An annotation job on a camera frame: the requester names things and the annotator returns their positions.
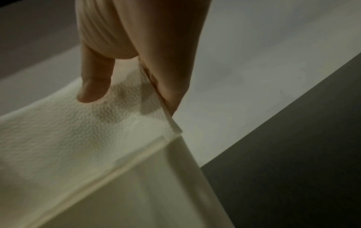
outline finger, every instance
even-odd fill
[[[86,44],[81,44],[83,85],[77,95],[78,101],[90,103],[102,98],[108,91],[115,59],[105,57]]]

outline dark floor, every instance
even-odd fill
[[[361,227],[361,54],[202,170],[236,227]]]

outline folded paper towel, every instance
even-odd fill
[[[114,161],[181,133],[137,59],[116,63],[97,102],[77,102],[80,86],[0,117],[0,227],[27,227]]]

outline textured paper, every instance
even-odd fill
[[[136,59],[116,63],[95,103],[75,100],[80,86],[0,117],[0,227],[25,227],[115,160],[181,132]]]

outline paper towel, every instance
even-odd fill
[[[137,59],[116,62],[97,102],[77,102],[80,86],[0,117],[1,227],[26,227],[115,160],[181,132]]]

